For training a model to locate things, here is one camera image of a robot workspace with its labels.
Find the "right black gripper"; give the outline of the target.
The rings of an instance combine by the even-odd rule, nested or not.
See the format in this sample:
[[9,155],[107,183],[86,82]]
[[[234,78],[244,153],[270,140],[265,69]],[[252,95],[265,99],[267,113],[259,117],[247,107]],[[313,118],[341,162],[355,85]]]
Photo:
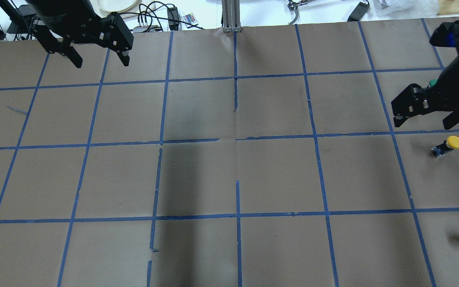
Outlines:
[[435,87],[410,84],[390,104],[394,121],[438,111],[452,112],[443,119],[444,129],[451,130],[459,123],[459,56],[440,74]]

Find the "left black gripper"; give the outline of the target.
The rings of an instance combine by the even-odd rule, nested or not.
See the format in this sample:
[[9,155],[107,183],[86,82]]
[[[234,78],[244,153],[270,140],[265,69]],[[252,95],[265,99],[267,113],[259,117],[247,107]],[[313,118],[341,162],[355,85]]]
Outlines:
[[[129,66],[129,52],[134,36],[118,12],[105,18],[98,16],[89,0],[27,0],[44,24],[32,24],[31,34],[49,54],[68,58],[76,68],[82,67],[82,57],[73,42],[90,42],[114,51],[124,67]],[[65,40],[59,41],[53,33]]]

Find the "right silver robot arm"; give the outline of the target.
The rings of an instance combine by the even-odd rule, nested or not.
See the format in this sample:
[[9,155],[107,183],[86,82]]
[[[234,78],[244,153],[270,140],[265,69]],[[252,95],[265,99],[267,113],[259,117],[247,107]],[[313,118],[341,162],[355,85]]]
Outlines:
[[442,120],[445,130],[459,124],[459,49],[457,53],[457,57],[442,71],[435,83],[426,88],[410,84],[392,100],[395,127],[400,127],[414,116],[432,112],[449,112]]

